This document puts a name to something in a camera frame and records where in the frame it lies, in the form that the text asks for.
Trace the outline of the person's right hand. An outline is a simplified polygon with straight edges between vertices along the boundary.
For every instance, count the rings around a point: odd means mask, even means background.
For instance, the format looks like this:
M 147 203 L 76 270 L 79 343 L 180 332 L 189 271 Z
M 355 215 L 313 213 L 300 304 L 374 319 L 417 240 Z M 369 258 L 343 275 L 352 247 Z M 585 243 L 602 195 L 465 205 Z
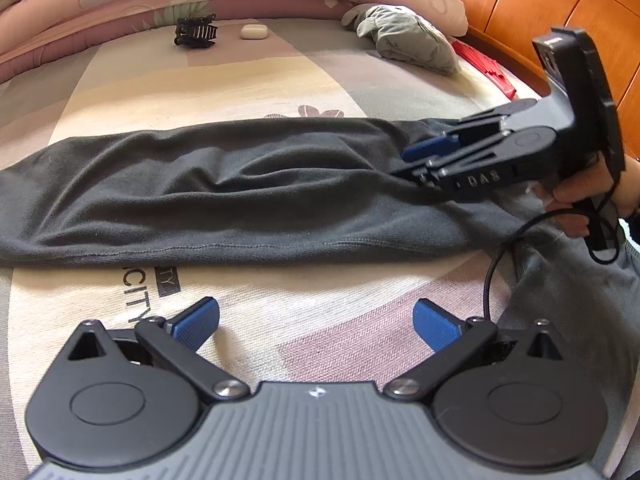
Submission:
M 574 174 L 559 183 L 551 192 L 541 184 L 534 186 L 535 195 L 544 203 L 546 211 L 568 208 L 585 198 L 598 197 L 614 185 L 608 167 L 603 160 Z M 625 170 L 612 195 L 618 214 L 625 219 L 639 212 L 639 162 L 625 156 Z M 555 219 L 558 227 L 570 238 L 586 237 L 589 234 L 588 219 L 577 214 L 561 214 Z

